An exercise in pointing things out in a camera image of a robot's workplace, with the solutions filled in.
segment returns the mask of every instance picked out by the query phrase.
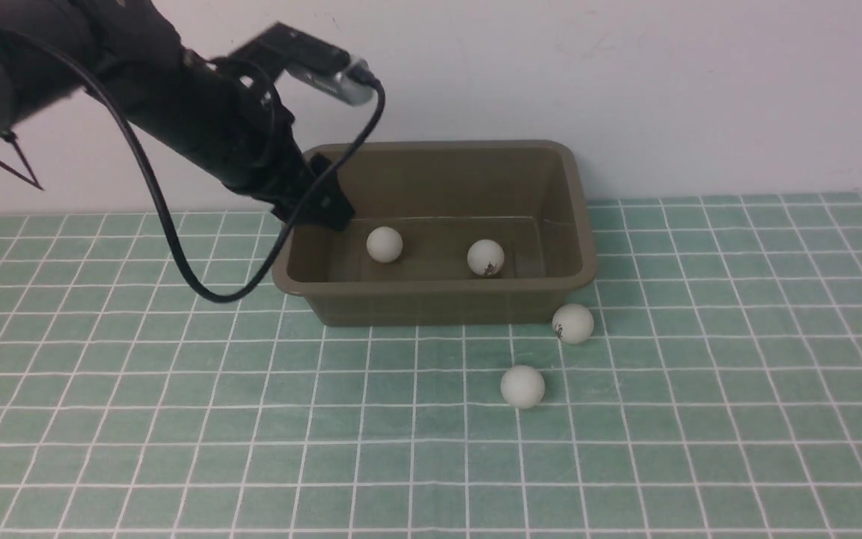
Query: black cable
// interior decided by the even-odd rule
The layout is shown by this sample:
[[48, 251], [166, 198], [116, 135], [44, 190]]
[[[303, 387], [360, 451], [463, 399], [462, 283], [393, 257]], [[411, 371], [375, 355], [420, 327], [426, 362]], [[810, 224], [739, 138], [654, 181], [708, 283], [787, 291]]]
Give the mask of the black cable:
[[311, 184], [311, 187], [308, 187], [308, 190], [305, 191], [305, 194], [302, 195], [300, 201], [298, 201], [298, 204], [295, 206], [295, 210], [292, 212], [291, 217], [288, 218], [287, 222], [285, 222], [284, 227], [281, 228], [281, 232], [278, 232], [278, 238], [275, 241], [274, 246], [271, 248], [271, 252], [268, 253], [267, 258], [261, 264], [261, 267], [259, 267], [252, 279], [248, 281], [246, 286], [243, 286], [242, 289], [235, 293], [213, 293], [213, 291], [209, 290], [208, 287], [205, 287], [205, 285], [201, 283], [201, 280], [199, 280], [195, 275], [195, 271], [191, 266], [189, 266], [184, 249], [182, 249], [181, 241], [178, 238], [178, 231], [175, 229], [174, 221], [172, 221], [171, 212], [168, 211], [168, 205], [165, 203], [165, 196], [162, 193], [162, 188], [158, 185], [157, 177], [155, 177], [155, 171], [153, 170], [153, 167], [151, 167], [150, 161], [148, 161], [148, 156], [144, 152], [144, 148], [141, 147], [141, 142], [135, 135], [129, 121], [126, 120], [123, 110], [115, 102], [115, 98], [108, 92], [105, 85], [103, 85], [95, 75], [90, 73], [85, 66], [82, 66], [78, 61], [75, 61], [74, 58], [68, 57], [68, 55], [65, 55], [65, 52], [59, 51], [47, 43], [35, 40], [34, 37], [29, 37], [26, 34], [18, 33], [18, 31], [7, 30], [6, 28], [0, 28], [0, 35], [2, 35], [2, 37], [6, 37], [8, 40], [12, 40], [39, 52], [43, 52], [43, 54], [61, 62], [61, 64], [68, 67], [76, 76], [78, 76], [79, 81], [82, 81], [82, 84], [95, 94], [95, 98], [99, 100], [99, 102], [106, 106], [106, 109], [108, 109], [108, 112], [115, 120], [119, 130], [122, 132], [124, 138], [126, 138], [126, 142], [129, 143], [129, 149], [135, 157], [135, 161], [138, 163], [141, 170], [141, 176], [144, 178], [144, 182], [146, 182], [148, 187], [148, 192], [151, 194], [151, 201], [153, 201], [155, 205], [158, 219], [162, 223], [162, 229], [165, 232], [165, 241], [168, 242], [168, 248], [171, 250], [172, 258], [175, 260], [175, 266], [178, 266], [178, 272], [180, 272], [181, 276], [185, 279], [185, 283], [188, 283], [188, 286], [192, 287], [192, 290], [198, 293], [199, 296], [202, 296], [214, 303], [232, 303], [248, 296], [254, 289], [256, 289], [259, 283], [264, 280], [264, 277], [267, 276], [271, 266], [281, 253], [281, 249], [284, 248], [284, 243], [287, 241], [288, 235], [290, 235], [292, 230], [294, 230], [298, 219], [301, 217], [302, 210], [304, 210], [305, 206], [308, 205], [308, 202], [314, 198], [315, 194], [317, 194], [317, 192], [326, 185], [328, 179], [339, 168], [344, 166], [344, 164], [352, 158], [353, 154], [355, 154], [355, 152], [363, 145], [365, 140], [367, 140], [370, 134], [374, 131], [374, 127], [377, 126], [377, 123], [380, 121], [381, 115], [384, 112], [386, 96], [381, 82], [374, 75], [370, 74], [369, 71], [364, 69], [353, 71], [352, 76], [357, 82], [360, 82], [363, 85], [369, 85], [377, 94], [377, 105], [374, 107], [374, 113], [372, 114], [372, 117], [370, 117], [368, 124], [363, 128], [361, 133], [358, 134], [355, 141], [353, 141], [352, 144], [349, 144], [349, 147], [347, 147], [345, 153], [338, 158], [338, 161], [332, 163], [331, 166], [328, 167], [328, 170], [325, 170], [324, 173], [319, 175], [314, 183]]

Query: white ball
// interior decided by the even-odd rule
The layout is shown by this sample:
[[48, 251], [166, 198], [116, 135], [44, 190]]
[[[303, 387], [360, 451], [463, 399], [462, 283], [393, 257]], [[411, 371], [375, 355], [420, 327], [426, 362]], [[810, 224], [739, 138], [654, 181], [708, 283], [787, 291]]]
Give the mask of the white ball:
[[390, 226], [379, 226], [368, 235], [368, 254], [376, 262], [387, 264], [397, 260], [404, 249], [404, 242], [397, 230]]
[[492, 240], [479, 240], [468, 250], [468, 266], [482, 277], [497, 275], [504, 267], [504, 250]]
[[580, 344], [594, 333], [594, 315], [584, 305], [571, 303], [554, 313], [554, 334], [567, 344]]
[[516, 409], [529, 409], [544, 398], [544, 378], [527, 365], [514, 365], [501, 377], [501, 396]]

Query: white wall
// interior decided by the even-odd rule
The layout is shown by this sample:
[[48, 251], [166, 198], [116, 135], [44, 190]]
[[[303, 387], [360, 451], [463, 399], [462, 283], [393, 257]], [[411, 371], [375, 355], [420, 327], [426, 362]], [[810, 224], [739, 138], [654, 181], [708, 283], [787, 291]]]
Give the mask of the white wall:
[[[862, 188], [862, 0], [155, 1], [202, 55], [281, 20], [368, 58], [390, 94], [375, 140], [567, 144], [589, 197]], [[370, 113], [281, 94], [302, 147]], [[88, 98], [18, 133], [49, 191], [0, 173], [0, 212], [150, 207]], [[256, 207], [148, 150], [172, 207]]]

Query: olive plastic bin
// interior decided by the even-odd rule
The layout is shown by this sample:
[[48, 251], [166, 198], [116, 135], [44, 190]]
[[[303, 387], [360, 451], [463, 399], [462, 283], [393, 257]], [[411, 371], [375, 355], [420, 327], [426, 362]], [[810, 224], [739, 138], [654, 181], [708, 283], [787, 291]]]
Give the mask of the olive plastic bin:
[[[311, 153], [336, 159], [342, 144]], [[596, 253], [574, 156], [548, 141], [366, 144], [339, 173], [355, 206], [344, 232], [300, 226], [275, 284], [324, 324], [450, 325], [550, 321], [590, 283]], [[392, 226], [404, 252], [370, 259], [365, 242]], [[500, 243], [490, 278], [468, 267], [472, 243]]]

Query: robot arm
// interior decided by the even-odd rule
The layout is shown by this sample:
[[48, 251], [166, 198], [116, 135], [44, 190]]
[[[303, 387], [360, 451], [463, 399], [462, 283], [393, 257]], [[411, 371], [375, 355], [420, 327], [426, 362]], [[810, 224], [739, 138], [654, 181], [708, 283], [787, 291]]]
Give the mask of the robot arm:
[[[292, 137], [294, 116], [274, 81], [288, 71], [353, 106], [373, 95], [362, 83], [370, 73], [360, 58], [282, 24], [229, 57], [206, 61], [182, 45], [150, 0], [0, 0], [0, 28], [74, 59], [102, 82], [130, 123], [230, 191], [273, 204], [283, 221], [331, 163], [320, 156], [305, 163]], [[0, 37], [0, 135], [79, 83], [54, 58]], [[329, 181], [297, 222], [340, 230], [352, 215], [337, 182]]]

